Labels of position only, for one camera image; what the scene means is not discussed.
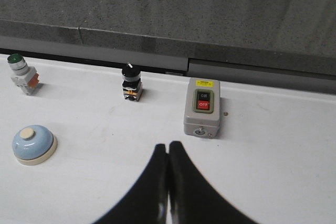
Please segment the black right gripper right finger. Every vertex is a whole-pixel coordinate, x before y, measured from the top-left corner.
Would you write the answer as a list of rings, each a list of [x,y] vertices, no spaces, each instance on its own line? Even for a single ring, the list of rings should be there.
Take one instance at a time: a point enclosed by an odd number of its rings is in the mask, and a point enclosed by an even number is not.
[[[181,142],[170,143],[169,159],[173,223],[255,223],[208,183]]]

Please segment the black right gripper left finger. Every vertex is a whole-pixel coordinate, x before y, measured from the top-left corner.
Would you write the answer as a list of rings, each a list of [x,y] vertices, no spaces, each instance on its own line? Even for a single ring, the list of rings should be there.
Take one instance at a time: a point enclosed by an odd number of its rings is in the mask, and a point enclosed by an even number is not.
[[[157,144],[131,189],[95,223],[166,223],[167,168],[165,145]]]

